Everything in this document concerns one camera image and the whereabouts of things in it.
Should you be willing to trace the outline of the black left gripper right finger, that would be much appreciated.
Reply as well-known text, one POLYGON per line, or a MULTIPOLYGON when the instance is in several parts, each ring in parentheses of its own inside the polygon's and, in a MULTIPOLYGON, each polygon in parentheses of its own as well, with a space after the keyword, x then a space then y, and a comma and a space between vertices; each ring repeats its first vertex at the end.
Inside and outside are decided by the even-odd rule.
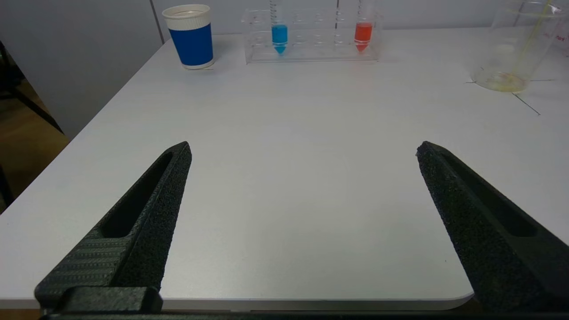
POLYGON ((416 156, 482 307, 567 312, 568 245, 446 148, 425 141, 416 156))

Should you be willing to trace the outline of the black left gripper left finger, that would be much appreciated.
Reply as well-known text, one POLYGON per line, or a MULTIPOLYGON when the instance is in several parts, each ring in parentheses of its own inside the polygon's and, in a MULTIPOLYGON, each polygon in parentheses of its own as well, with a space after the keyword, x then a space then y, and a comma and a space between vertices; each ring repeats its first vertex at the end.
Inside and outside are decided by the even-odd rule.
POLYGON ((159 294, 192 162, 165 150, 35 288, 45 317, 144 317, 159 294))

